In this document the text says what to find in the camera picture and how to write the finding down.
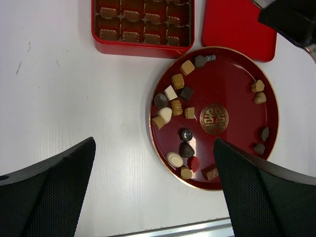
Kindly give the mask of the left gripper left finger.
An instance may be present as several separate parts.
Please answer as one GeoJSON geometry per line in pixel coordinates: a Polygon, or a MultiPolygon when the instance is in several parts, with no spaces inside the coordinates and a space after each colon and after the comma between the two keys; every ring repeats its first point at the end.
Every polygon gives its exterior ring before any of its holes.
{"type": "Polygon", "coordinates": [[[89,137],[0,177],[2,237],[73,237],[96,152],[89,137]]]}

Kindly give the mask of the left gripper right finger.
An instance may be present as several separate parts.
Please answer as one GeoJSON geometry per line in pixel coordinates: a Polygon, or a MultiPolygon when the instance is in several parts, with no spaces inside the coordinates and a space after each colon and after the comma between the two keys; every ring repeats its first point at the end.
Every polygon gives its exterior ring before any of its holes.
{"type": "Polygon", "coordinates": [[[221,138],[213,144],[236,237],[314,237],[316,179],[251,155],[221,138]]]}

